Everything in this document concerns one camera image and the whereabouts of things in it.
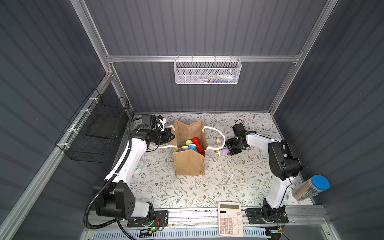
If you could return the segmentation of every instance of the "aluminum frame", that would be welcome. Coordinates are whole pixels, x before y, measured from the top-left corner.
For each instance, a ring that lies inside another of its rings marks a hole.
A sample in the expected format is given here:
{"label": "aluminum frame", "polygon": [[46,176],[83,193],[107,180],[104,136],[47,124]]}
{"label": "aluminum frame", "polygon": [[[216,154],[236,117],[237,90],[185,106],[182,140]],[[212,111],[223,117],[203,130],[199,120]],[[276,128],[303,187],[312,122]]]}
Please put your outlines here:
{"label": "aluminum frame", "polygon": [[[243,222],[248,222],[245,217],[245,210],[247,208],[260,208],[256,207],[242,207]],[[210,228],[217,227],[217,208],[183,208],[183,209],[166,209],[169,211],[168,226],[167,228]],[[287,205],[286,213],[290,220],[286,225],[321,225],[328,240],[340,240],[337,232],[335,231],[330,218],[327,215],[323,205]],[[100,224],[110,220],[109,217],[97,216],[95,211],[91,211],[89,215],[89,222],[91,224]],[[245,224],[244,227],[270,227],[276,224],[262,223],[262,224]],[[113,223],[100,230],[84,229],[80,240],[92,239],[97,231],[105,230],[118,230],[117,223]]]}
{"label": "aluminum frame", "polygon": [[239,55],[239,56],[107,56],[109,63],[173,63],[175,59],[178,61],[206,60],[211,58],[217,61],[230,61],[232,58],[240,58],[243,63],[267,63],[267,62],[287,62],[297,63],[300,55]]}
{"label": "aluminum frame", "polygon": [[[203,112],[203,111],[190,111],[190,112],[183,112],[184,114],[196,114],[196,113],[202,113],[202,114],[208,114],[208,113],[269,113],[266,110],[260,110],[260,111],[209,111],[209,112]],[[180,112],[135,112],[135,115],[139,114],[180,114]]]}
{"label": "aluminum frame", "polygon": [[130,106],[129,108],[132,111],[132,114],[129,113],[129,116],[132,117],[133,112],[134,112],[132,104],[128,98],[127,93],[125,92],[125,90],[121,84],[121,81],[120,81],[119,76],[117,75],[116,69],[114,68],[114,66],[112,64],[110,64],[107,61],[106,57],[108,56],[108,51],[107,51],[107,49],[103,43],[103,40],[101,39],[99,31],[96,28],[96,25],[92,19],[91,13],[89,12],[85,1],[84,0],[71,0],[71,4],[72,4],[73,8],[75,9],[77,16],[79,17],[80,22],[83,25],[85,32],[87,33],[88,38],[91,41],[92,46],[95,49],[95,51],[99,57],[99,60],[101,61],[101,64],[104,67],[105,72],[108,73],[108,72],[112,71],[113,75],[115,76],[115,78],[112,80],[112,86],[115,89],[118,97],[123,97],[123,98],[128,99],[128,103]]}
{"label": "aluminum frame", "polygon": [[[105,75],[99,86],[97,86],[97,90],[93,91],[88,101],[82,107],[82,110],[88,109],[94,99],[99,95],[99,93],[105,92],[112,79],[113,75],[111,72]],[[86,113],[86,111],[80,111],[69,126],[69,129],[75,127],[84,114],[88,113]],[[63,137],[60,139],[59,143],[66,142],[69,135],[70,132],[66,131]],[[51,176],[59,166],[64,156],[65,153],[59,147],[55,146],[19,200],[16,202],[11,211],[8,213],[7,217],[0,225],[0,239],[11,240],[14,237],[20,225],[23,223],[25,217],[28,215],[29,211],[35,204],[48,181],[51,179]]]}
{"label": "aluminum frame", "polygon": [[313,28],[308,35],[308,38],[305,40],[303,48],[301,50],[301,56],[297,63],[294,63],[290,71],[288,72],[287,77],[285,78],[282,86],[280,87],[279,91],[277,92],[277,95],[275,99],[272,102],[271,107],[269,108],[269,112],[271,115],[274,115],[277,108],[279,107],[281,101],[283,100],[285,94],[288,91],[288,88],[291,86],[294,78],[296,77],[297,73],[299,72],[301,66],[303,65],[305,59],[307,58],[309,52],[311,51],[311,48],[316,41],[317,37],[320,34],[320,31],[325,25],[325,22],[328,20],[331,12],[333,11],[334,7],[336,6],[338,0],[327,0],[325,3],[323,9],[320,12],[320,15],[316,19],[315,24],[313,25]]}

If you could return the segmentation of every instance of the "calculator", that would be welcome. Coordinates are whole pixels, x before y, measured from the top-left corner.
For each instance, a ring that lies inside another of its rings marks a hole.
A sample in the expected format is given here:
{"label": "calculator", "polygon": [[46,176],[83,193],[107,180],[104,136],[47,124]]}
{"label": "calculator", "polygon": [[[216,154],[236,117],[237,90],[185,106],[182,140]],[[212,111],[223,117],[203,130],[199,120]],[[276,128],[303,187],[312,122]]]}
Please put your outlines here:
{"label": "calculator", "polygon": [[241,204],[236,202],[218,203],[218,233],[220,236],[243,237]]}

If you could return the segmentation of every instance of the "corrugated wall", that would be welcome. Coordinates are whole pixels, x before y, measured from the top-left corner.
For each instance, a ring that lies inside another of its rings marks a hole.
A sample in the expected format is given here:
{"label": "corrugated wall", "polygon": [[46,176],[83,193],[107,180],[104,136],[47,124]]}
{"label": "corrugated wall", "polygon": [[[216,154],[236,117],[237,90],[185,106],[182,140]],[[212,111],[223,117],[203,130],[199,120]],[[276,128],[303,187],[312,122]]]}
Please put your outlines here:
{"label": "corrugated wall", "polygon": [[384,224],[384,1],[339,0],[275,119],[305,179],[320,174],[343,240],[381,239]]}
{"label": "corrugated wall", "polygon": [[267,111],[292,64],[243,63],[242,80],[221,85],[176,84],[172,63],[114,66],[135,112],[188,112]]}
{"label": "corrugated wall", "polygon": [[[104,75],[69,1],[1,1],[0,222]],[[78,187],[89,189],[105,172],[102,165],[64,159],[15,239],[77,239],[78,213],[92,195]]]}
{"label": "corrugated wall", "polygon": [[293,55],[324,0],[86,0],[110,55]]}
{"label": "corrugated wall", "polygon": [[[293,55],[324,2],[86,0],[110,55]],[[268,110],[291,64],[243,63],[226,86],[177,85],[168,63],[115,66],[135,112],[169,112]]]}

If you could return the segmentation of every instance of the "pencil container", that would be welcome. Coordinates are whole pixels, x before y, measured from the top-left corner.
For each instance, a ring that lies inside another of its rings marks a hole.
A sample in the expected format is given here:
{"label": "pencil container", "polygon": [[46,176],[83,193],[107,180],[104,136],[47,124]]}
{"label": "pencil container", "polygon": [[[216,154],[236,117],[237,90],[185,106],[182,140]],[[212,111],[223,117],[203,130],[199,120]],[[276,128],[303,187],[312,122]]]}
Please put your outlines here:
{"label": "pencil container", "polygon": [[329,189],[328,180],[323,176],[315,175],[301,185],[295,187],[292,190],[292,196],[297,201],[302,201],[306,198],[316,196],[327,189]]}

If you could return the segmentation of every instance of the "wire basket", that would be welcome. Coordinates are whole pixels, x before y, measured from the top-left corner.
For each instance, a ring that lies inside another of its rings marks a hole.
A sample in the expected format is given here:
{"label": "wire basket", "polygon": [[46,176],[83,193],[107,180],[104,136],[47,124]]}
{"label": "wire basket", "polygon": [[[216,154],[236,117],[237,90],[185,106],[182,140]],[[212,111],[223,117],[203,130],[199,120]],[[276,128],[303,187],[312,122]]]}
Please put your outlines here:
{"label": "wire basket", "polygon": [[177,84],[237,84],[240,76],[239,58],[175,58]]}
{"label": "wire basket", "polygon": [[129,117],[127,98],[99,95],[70,131],[65,143],[56,145],[75,161],[113,162]]}

